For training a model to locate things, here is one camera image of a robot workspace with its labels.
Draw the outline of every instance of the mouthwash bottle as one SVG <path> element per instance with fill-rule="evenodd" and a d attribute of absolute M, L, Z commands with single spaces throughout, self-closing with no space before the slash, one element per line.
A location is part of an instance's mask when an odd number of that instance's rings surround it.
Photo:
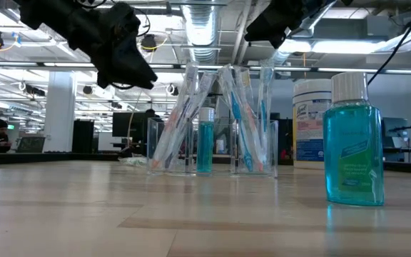
<path fill-rule="evenodd" d="M 383 151 L 380 111 L 371 106 L 364 73 L 332 79 L 333 105 L 323 116 L 328 200 L 381 206 Z"/>
<path fill-rule="evenodd" d="M 196 160 L 198 173 L 212 173 L 214 120 L 215 109 L 204 107 L 199 110 L 198 158 Z"/>

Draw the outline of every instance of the white wall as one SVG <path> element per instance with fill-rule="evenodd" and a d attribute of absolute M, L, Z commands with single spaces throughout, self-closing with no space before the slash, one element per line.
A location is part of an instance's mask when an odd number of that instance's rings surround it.
<path fill-rule="evenodd" d="M 258 100 L 259 79 L 252 79 L 253 97 Z M 291 80 L 276 80 L 272 87 L 271 113 L 279 113 L 281 119 L 293 118 L 293 89 Z"/>

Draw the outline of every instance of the silver ductwork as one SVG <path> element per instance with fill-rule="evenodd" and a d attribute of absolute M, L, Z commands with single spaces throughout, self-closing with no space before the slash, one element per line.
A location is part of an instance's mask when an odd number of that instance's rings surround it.
<path fill-rule="evenodd" d="M 323 8 L 321 8 L 318 13 L 314 14 L 313 16 L 306 18 L 303 20 L 302 24 L 299 26 L 298 29 L 291 31 L 289 36 L 291 37 L 298 37 L 298 38 L 311 38 L 315 33 L 315 26 L 324 17 L 324 15 L 331 9 L 337 1 L 334 1 Z"/>
<path fill-rule="evenodd" d="M 218 32 L 218 7 L 206 5 L 184 5 L 181 7 L 185 17 L 186 36 L 191 46 L 212 46 L 216 43 Z M 216 49 L 190 49 L 191 61 L 214 64 Z"/>

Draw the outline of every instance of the desk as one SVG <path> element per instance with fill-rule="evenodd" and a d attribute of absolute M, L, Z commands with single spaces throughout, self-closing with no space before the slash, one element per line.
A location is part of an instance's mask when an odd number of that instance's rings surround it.
<path fill-rule="evenodd" d="M 383 153 L 411 153 L 411 148 L 385 147 Z"/>
<path fill-rule="evenodd" d="M 386 172 L 386 205 L 371 208 L 328 203 L 322 171 L 279 171 L 275 180 L 147 176 L 117 162 L 0 166 L 0 256 L 411 256 L 411 174 Z"/>
<path fill-rule="evenodd" d="M 116 148 L 121 148 L 121 150 L 125 149 L 125 147 L 128 145 L 127 143 L 111 143 L 113 147 Z"/>

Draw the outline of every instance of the clear acrylic container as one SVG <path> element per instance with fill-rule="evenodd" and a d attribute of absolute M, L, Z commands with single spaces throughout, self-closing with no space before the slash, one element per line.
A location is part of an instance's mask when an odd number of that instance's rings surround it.
<path fill-rule="evenodd" d="M 176 154 L 158 165 L 152 166 L 153 155 L 164 129 L 164 123 L 159 119 L 148 120 L 147 140 L 147 171 L 150 174 L 168 174 L 179 176 L 268 176 L 277 177 L 278 165 L 278 121 L 271 121 L 266 133 L 266 140 L 261 144 L 267 145 L 264 155 L 265 163 L 257 165 L 257 158 L 252 158 L 255 163 L 250 171 L 245 164 L 245 154 L 239 148 L 239 121 L 234 119 L 215 119 L 214 121 L 214 147 L 212 173 L 201 173 L 196 168 L 196 153 L 198 151 L 198 124 L 195 121 L 187 123 L 183 142 Z M 258 133 L 261 134 L 260 121 L 256 121 Z"/>

